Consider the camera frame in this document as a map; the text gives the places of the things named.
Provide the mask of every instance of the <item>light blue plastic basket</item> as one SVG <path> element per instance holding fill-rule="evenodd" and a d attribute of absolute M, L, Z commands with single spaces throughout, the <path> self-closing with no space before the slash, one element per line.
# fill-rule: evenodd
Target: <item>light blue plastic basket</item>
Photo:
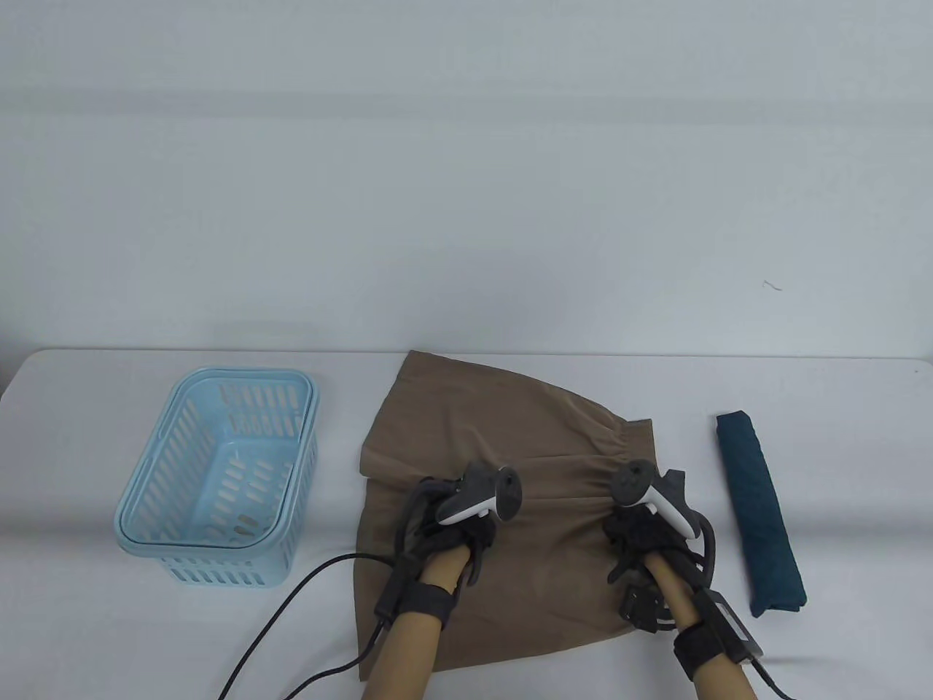
<path fill-rule="evenodd" d="M 185 583 L 284 581 L 317 458 L 317 404 L 317 387 L 299 371 L 189 374 L 120 500 L 120 547 Z"/>

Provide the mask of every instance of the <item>white table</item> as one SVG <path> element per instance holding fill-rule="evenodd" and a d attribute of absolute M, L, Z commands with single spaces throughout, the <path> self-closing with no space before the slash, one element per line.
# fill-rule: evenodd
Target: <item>white table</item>
<path fill-rule="evenodd" d="M 0 687 L 5 698 L 213 698 L 299 577 L 352 549 L 357 457 L 400 354 L 48 350 L 0 400 Z M 799 700 L 929 697 L 933 367 L 912 360 L 464 356 L 654 419 L 663 469 L 717 531 L 716 587 Z M 288 581 L 191 587 L 123 553 L 111 518 L 163 402 L 203 365 L 307 371 L 320 461 Z M 810 602 L 748 614 L 713 416 L 743 409 L 771 467 Z M 351 567 L 293 603 L 231 697 L 276 700 L 355 655 Z M 437 674 L 428 697 L 691 698 L 670 636 Z M 772 697 L 755 681 L 761 698 Z M 358 698 L 354 673 L 302 697 Z"/>

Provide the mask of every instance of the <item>wrist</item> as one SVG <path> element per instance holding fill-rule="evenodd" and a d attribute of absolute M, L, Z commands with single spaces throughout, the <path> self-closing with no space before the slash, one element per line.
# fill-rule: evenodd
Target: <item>wrist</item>
<path fill-rule="evenodd" d="M 645 568 L 661 589 L 664 602 L 674 617 L 677 629 L 683 631 L 702 621 L 693 605 L 693 591 L 687 582 L 674 573 L 667 561 L 657 552 L 645 555 Z"/>
<path fill-rule="evenodd" d="M 453 593 L 467 562 L 469 562 L 469 549 L 464 545 L 447 552 L 439 552 L 427 560 L 418 581 Z"/>

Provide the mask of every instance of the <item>forearm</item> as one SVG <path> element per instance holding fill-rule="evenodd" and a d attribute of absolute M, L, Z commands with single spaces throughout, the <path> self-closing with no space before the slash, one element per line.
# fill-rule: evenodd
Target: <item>forearm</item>
<path fill-rule="evenodd" d="M 693 606 L 692 591 L 664 558 L 658 553 L 648 554 L 645 566 L 658 583 L 677 629 L 682 632 L 700 622 L 700 614 Z M 693 675 L 693 685 L 700 700 L 756 700 L 745 672 L 725 654 L 715 656 L 700 666 Z"/>
<path fill-rule="evenodd" d="M 437 554 L 428 562 L 420 581 L 453 593 L 468 559 L 466 547 Z M 363 700 L 421 700 L 434 668 L 439 639 L 438 618 L 421 612 L 399 615 L 385 638 Z"/>

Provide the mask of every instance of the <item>white wall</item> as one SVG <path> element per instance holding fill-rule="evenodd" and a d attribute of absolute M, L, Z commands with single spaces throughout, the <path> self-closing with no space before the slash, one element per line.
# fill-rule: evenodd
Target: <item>white wall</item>
<path fill-rule="evenodd" d="M 62 345 L 933 354 L 927 0 L 65 5 L 0 0 L 4 379 Z"/>

